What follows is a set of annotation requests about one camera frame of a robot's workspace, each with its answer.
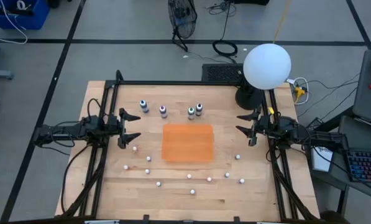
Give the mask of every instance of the white ball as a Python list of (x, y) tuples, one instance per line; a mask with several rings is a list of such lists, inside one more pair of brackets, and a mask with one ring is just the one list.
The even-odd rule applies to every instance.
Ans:
[(246, 80), (261, 90), (281, 85), (290, 74), (291, 60), (287, 51), (276, 44), (262, 44), (251, 50), (243, 64)]

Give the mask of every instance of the orange plastic tray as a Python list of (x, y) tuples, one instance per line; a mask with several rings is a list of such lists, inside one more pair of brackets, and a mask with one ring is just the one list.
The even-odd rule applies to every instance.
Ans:
[(210, 124), (165, 124), (162, 159), (170, 162), (209, 162), (214, 159)]

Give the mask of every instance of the concrete floor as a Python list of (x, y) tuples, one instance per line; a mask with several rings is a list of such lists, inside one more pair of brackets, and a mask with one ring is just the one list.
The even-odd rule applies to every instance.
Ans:
[[(204, 7), (221, 1), (194, 1), (199, 17), (190, 39), (219, 39), (225, 17), (209, 15)], [(371, 40), (371, 0), (368, 4), (364, 0), (352, 2)], [(0, 80), (0, 217), (79, 3), (80, 0), (62, 1), (60, 8), (50, 11), (42, 30), (26, 31), (30, 39), (49, 39), (50, 44), (0, 43), (0, 69), (15, 74), (11, 81)], [(225, 39), (272, 40), (285, 3), (284, 0), (271, 0), (265, 7), (237, 5), (237, 14), (228, 20)], [(167, 0), (87, 0), (73, 38), (169, 40), (171, 34)], [(14, 30), (0, 29), (0, 37), (21, 36)], [(293, 41), (284, 42), (292, 59), (292, 78), (320, 80), (328, 86), (340, 85), (359, 73), (363, 52), (367, 49), (346, 0), (292, 0), (278, 40)], [(336, 46), (333, 41), (344, 43)], [(325, 42), (320, 45), (326, 46), (311, 42)], [(238, 45), (239, 49), (246, 48), (247, 51), (240, 50), (236, 60), (242, 62), (253, 47), (255, 45)], [(217, 57), (211, 45), (194, 44), (189, 48), (204, 57), (226, 60)], [(172, 44), (126, 44), (120, 41), (71, 44), (44, 123), (78, 119), (87, 82), (113, 79), (117, 69), (126, 80), (201, 80), (202, 64), (212, 61), (194, 55), (183, 58), (184, 55), (184, 51)], [(308, 124), (315, 117), (324, 116), (355, 87), (348, 85), (335, 91), (332, 97), (301, 116), (300, 123)], [(296, 107), (298, 114), (330, 91), (314, 83), (310, 85), (310, 92), (309, 102)], [(353, 95), (325, 120), (351, 104)], [(67, 162), (67, 156), (35, 149), (10, 221), (53, 217)], [(336, 209), (338, 190), (320, 182), (314, 182), (314, 188), (321, 211)], [(371, 223), (371, 198), (351, 190), (346, 218), (351, 223)]]

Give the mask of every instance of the wooden table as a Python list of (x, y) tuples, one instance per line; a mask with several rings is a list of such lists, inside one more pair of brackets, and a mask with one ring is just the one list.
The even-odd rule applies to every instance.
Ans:
[[(87, 115), (90, 98), (101, 101), (103, 88), (104, 82), (88, 83), (81, 117)], [(128, 113), (140, 116), (141, 120), (126, 123), (126, 129), (127, 133), (142, 134), (125, 150), (117, 146), (117, 137), (110, 138), (97, 218), (140, 220), (148, 214), (151, 220), (233, 221), (234, 216), (239, 216), (242, 221), (280, 221), (271, 163), (265, 159), (267, 138), (258, 135), (257, 145), (249, 147), (248, 139), (235, 128), (252, 124), (236, 118), (250, 111), (237, 106), (235, 92), (233, 86), (120, 85), (115, 114), (119, 108), (125, 108)], [(282, 115), (296, 118), (289, 85), (275, 89), (275, 95)], [(147, 101), (149, 113), (142, 112), (140, 100)], [(190, 121), (187, 109), (197, 103), (203, 104), (203, 115)], [(167, 107), (167, 119), (160, 117), (160, 105)], [(92, 103), (90, 110), (91, 114), (98, 114), (99, 108)], [(214, 161), (195, 164), (162, 160), (162, 131), (167, 123), (211, 124)], [(76, 142), (71, 158), (84, 146), (85, 142)], [(138, 147), (138, 152), (133, 152), (133, 146)], [(90, 152), (91, 148), (87, 149), (71, 165), (66, 179), (66, 208), (83, 188)], [(236, 154), (241, 155), (240, 160), (234, 159)], [(291, 150), (287, 154), (293, 188), (318, 217), (306, 157)], [(147, 156), (152, 158), (151, 162), (147, 162)], [(145, 173), (146, 169), (150, 169), (150, 174)], [(230, 178), (224, 177), (226, 172), (231, 174)], [(239, 179), (245, 179), (245, 183), (239, 184)], [(194, 195), (190, 194), (191, 189), (195, 189)], [(283, 198), (288, 208), (287, 194)], [(86, 214), (90, 210), (88, 203)]]

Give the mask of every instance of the black lamp base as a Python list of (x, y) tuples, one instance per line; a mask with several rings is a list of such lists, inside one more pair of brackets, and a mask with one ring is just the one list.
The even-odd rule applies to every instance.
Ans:
[(261, 104), (263, 98), (263, 91), (252, 86), (246, 90), (240, 88), (236, 91), (236, 103), (245, 110), (254, 110)]

